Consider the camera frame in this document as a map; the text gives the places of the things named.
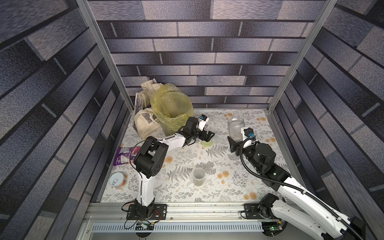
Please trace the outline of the green jar lid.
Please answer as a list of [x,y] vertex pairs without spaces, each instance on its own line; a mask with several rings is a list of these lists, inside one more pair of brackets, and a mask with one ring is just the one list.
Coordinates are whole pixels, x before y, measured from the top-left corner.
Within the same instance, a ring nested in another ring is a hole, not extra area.
[[208,142],[207,141],[201,141],[201,144],[202,144],[203,147],[209,148],[210,146],[213,145],[213,142],[214,142],[214,140],[211,139]]

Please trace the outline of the glass jar with green lid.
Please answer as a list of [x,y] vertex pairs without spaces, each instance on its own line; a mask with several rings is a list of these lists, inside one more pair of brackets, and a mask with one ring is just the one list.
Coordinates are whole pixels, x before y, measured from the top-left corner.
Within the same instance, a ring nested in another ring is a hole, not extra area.
[[243,135],[241,129],[245,127],[244,120],[239,115],[233,115],[228,120],[229,137],[236,143],[243,141]]

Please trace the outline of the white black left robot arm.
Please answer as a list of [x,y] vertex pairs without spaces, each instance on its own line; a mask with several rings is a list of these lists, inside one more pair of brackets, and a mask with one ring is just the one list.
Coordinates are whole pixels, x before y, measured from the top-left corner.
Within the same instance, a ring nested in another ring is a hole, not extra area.
[[173,135],[164,139],[152,136],[143,141],[137,153],[134,164],[138,172],[139,194],[135,199],[135,206],[143,213],[151,213],[154,208],[155,176],[160,172],[169,151],[193,145],[196,139],[209,142],[215,133],[205,130],[209,117],[201,115],[199,118],[189,117],[186,124]]

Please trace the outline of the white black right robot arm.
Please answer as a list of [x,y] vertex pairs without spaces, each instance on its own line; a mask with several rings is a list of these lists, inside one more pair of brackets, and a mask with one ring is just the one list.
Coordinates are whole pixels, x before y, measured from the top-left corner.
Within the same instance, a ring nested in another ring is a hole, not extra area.
[[276,153],[253,136],[242,142],[228,138],[230,151],[240,157],[243,167],[268,187],[292,200],[299,210],[273,194],[259,201],[259,214],[265,219],[281,219],[316,240],[364,240],[365,223],[335,210],[275,163]]

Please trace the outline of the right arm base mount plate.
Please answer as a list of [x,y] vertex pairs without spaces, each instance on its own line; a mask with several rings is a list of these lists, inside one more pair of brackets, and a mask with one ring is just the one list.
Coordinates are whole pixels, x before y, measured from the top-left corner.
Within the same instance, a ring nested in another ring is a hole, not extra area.
[[244,210],[241,213],[241,217],[247,220],[281,220],[280,218],[274,216],[271,210],[268,210],[265,207],[260,208],[258,203],[244,204]]

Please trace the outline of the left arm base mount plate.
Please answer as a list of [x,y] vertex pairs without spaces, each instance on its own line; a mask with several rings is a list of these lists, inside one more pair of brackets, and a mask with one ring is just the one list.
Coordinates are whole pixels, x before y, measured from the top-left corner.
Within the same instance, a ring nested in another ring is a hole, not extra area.
[[131,204],[127,209],[127,220],[155,220],[161,221],[167,218],[167,204],[154,204],[148,207],[143,207],[140,204]]

